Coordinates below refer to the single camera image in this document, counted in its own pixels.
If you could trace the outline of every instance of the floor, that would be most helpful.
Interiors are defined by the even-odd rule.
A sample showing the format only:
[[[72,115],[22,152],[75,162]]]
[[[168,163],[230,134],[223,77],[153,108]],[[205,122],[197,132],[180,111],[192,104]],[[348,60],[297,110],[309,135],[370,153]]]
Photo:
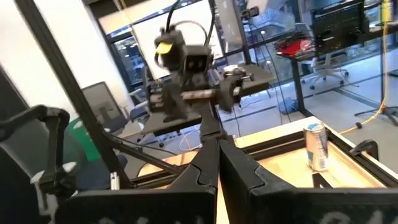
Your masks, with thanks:
[[[397,56],[398,50],[387,53],[387,71],[398,69],[398,63],[394,63],[394,58]],[[315,89],[310,90],[311,78],[310,76],[305,77],[307,84],[303,84],[302,89],[306,109],[337,131],[346,130],[354,126],[355,122],[368,119],[373,114],[369,113],[358,117],[353,115],[378,107],[381,101],[379,65],[380,56],[375,56],[344,66],[349,71],[347,78],[349,83],[346,82],[344,87],[340,87],[339,80],[328,78],[326,81],[318,81],[315,84]],[[398,78],[389,78],[388,91],[387,105],[398,106]],[[289,116],[281,115],[276,107],[278,102],[283,102],[281,89],[271,89],[268,93],[263,91],[243,98],[241,107],[235,106],[235,113],[226,114],[220,111],[223,126],[228,134],[235,137],[245,136],[304,117],[298,112],[289,114]],[[282,93],[285,99],[296,99],[293,83],[283,85]],[[180,154],[189,151],[190,148],[199,147],[197,128],[199,125],[182,130],[186,138],[183,135],[177,136],[175,133],[170,133],[169,137],[164,139],[165,147],[163,149]],[[344,136],[355,144],[366,139],[375,140],[379,144],[380,161],[393,171],[398,172],[398,163],[396,162],[398,146],[395,142],[398,136],[398,127],[395,127],[385,116],[380,115],[366,124],[363,129],[346,133]],[[151,146],[158,147],[157,143],[153,143]],[[152,149],[145,149],[145,152],[158,158],[170,155]],[[127,158],[129,160],[126,167],[128,176],[130,178],[137,177],[144,162],[130,156]]]

